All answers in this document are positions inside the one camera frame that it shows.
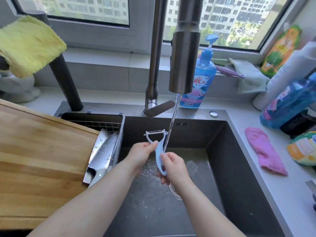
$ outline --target drain strainer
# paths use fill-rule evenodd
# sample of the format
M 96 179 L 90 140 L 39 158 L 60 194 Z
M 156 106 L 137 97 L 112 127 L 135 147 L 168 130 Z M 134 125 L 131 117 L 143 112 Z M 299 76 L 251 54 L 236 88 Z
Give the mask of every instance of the drain strainer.
M 171 194 L 173 194 L 176 198 L 182 200 L 181 197 L 180 197 L 180 195 L 177 194 L 176 189 L 174 188 L 173 184 L 170 184 L 170 185 L 169 185 L 169 190 L 170 190 Z

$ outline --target kitchen faucet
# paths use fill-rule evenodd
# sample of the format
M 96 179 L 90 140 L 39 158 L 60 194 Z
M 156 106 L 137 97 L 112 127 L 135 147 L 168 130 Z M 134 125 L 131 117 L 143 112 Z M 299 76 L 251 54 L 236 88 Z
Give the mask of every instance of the kitchen faucet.
M 178 21 L 172 38 L 169 91 L 188 94 L 192 91 L 197 53 L 200 43 L 199 23 L 203 0 L 179 0 Z M 175 106 L 170 100 L 157 105 L 158 71 L 168 0 L 155 0 L 153 35 L 150 54 L 149 82 L 144 113 L 157 116 Z

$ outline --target yellow cloth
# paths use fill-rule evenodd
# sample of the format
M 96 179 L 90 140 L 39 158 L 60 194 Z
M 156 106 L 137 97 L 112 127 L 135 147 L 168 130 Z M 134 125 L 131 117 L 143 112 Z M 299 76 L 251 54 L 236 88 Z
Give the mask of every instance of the yellow cloth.
M 0 29 L 0 56 L 13 75 L 25 78 L 41 70 L 67 48 L 48 25 L 24 16 Z

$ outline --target left hand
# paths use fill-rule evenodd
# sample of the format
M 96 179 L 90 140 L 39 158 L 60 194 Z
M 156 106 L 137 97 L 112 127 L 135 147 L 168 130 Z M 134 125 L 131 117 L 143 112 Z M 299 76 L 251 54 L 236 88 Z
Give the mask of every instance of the left hand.
M 158 141 L 154 141 L 151 144 L 149 142 L 141 142 L 133 145 L 125 158 L 130 162 L 136 173 L 140 173 L 140 169 L 146 163 L 148 156 L 153 152 L 158 145 Z

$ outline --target blue dish soap bottle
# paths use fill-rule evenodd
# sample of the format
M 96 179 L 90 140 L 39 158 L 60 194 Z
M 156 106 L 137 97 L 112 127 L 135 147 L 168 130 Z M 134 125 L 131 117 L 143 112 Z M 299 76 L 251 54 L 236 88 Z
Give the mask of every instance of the blue dish soap bottle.
M 316 101 L 316 72 L 292 82 L 260 115 L 263 125 L 279 129 L 288 120 Z
M 197 59 L 194 72 L 193 88 L 189 94 L 184 94 L 180 101 L 180 106 L 186 108 L 199 108 L 205 93 L 208 90 L 215 74 L 216 67 L 211 62 L 213 56 L 212 45 L 218 39 L 216 35 L 208 35 L 206 40 L 210 42 L 207 49 L 203 50 L 201 57 Z

